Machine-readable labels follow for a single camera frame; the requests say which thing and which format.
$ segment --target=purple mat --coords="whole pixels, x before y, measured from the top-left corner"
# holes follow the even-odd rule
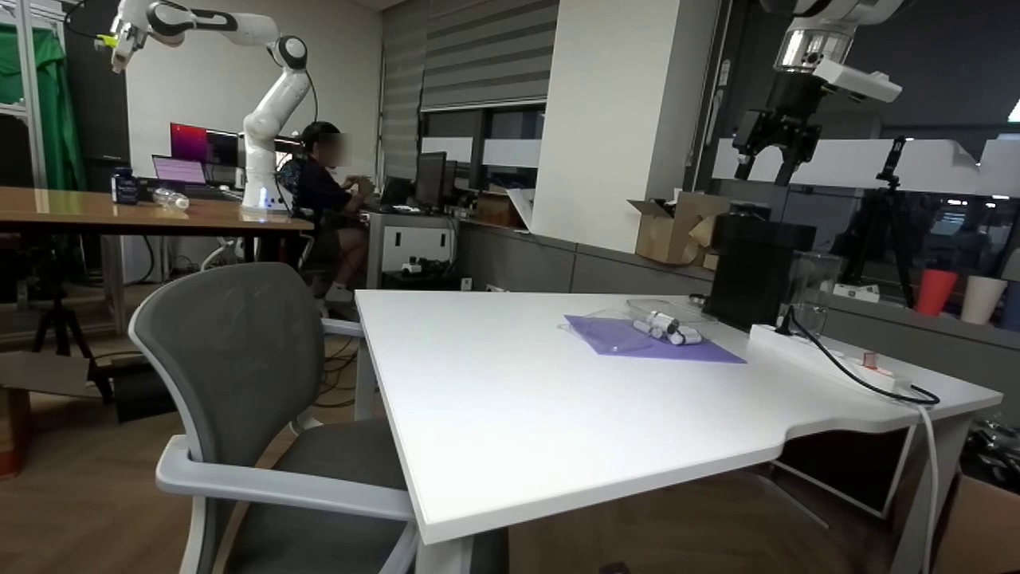
[[[567,317],[567,323],[595,355],[743,363],[743,356],[724,352],[707,337],[697,344],[675,346],[668,341],[637,333],[627,319]]]

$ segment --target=gray office chair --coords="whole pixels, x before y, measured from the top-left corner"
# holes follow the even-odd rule
[[[134,313],[131,341],[163,376],[186,435],[155,483],[191,496],[181,570],[408,570],[416,548],[384,422],[303,423],[270,465],[254,465],[321,384],[321,323],[287,266],[228,266],[173,282]],[[225,548],[225,520],[248,504]]]

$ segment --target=tripod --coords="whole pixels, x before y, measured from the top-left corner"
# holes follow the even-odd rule
[[[912,221],[907,221],[907,211],[905,211],[905,200],[898,191],[898,175],[894,175],[903,142],[905,142],[905,136],[892,139],[886,165],[877,175],[877,178],[889,182],[886,195],[864,195],[864,200],[860,200],[860,239],[856,239],[853,251],[848,254],[848,269],[839,282],[860,285],[868,254],[889,230],[903,300],[905,300],[905,307],[915,307],[912,247],[907,247]]]
[[[69,337],[76,344],[76,352],[89,361],[89,379],[97,385],[102,401],[112,401],[112,385],[104,379],[104,373],[96,367],[96,355],[83,334],[83,324],[76,323],[76,313],[62,307],[62,269],[60,269],[60,247],[46,246],[43,261],[39,266],[39,285],[51,300],[51,310],[43,310],[39,317],[39,327],[35,327],[35,341],[32,341],[32,355],[39,355],[43,346],[43,334],[53,327],[56,334],[56,355],[69,356]]]

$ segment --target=monitor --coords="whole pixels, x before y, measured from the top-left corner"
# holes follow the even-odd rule
[[[242,165],[240,155],[242,155],[242,139],[240,133],[221,133],[221,130],[207,130],[207,155],[204,162],[207,165]]]
[[[445,154],[416,154],[413,206],[425,213],[442,211]]]
[[[774,324],[790,289],[794,254],[806,251],[811,239],[811,225],[717,216],[720,266],[703,313],[743,333],[756,323]]]
[[[168,121],[168,155],[204,162],[207,151],[207,126]]]
[[[235,186],[242,165],[242,136],[240,133],[207,133],[207,158],[204,158],[204,178],[210,186]]]
[[[160,182],[195,182],[204,186],[204,165],[179,155],[153,155],[153,171]]]

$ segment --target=chair armrest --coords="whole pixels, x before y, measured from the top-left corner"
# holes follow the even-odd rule
[[[406,491],[279,470],[195,462],[186,435],[174,435],[165,442],[155,462],[155,483],[173,495],[331,509],[397,524],[413,520],[411,496]]]
[[[363,337],[360,323],[321,319],[321,333],[331,337]]]

